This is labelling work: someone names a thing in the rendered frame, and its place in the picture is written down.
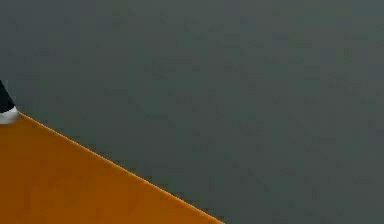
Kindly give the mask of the black object with white base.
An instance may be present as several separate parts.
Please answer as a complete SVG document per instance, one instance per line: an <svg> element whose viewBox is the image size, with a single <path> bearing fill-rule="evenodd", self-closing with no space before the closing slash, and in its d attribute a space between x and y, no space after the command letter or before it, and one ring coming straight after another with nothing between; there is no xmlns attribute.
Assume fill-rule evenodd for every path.
<svg viewBox="0 0 384 224"><path fill-rule="evenodd" d="M10 124L18 117L19 111L0 80L0 125Z"/></svg>

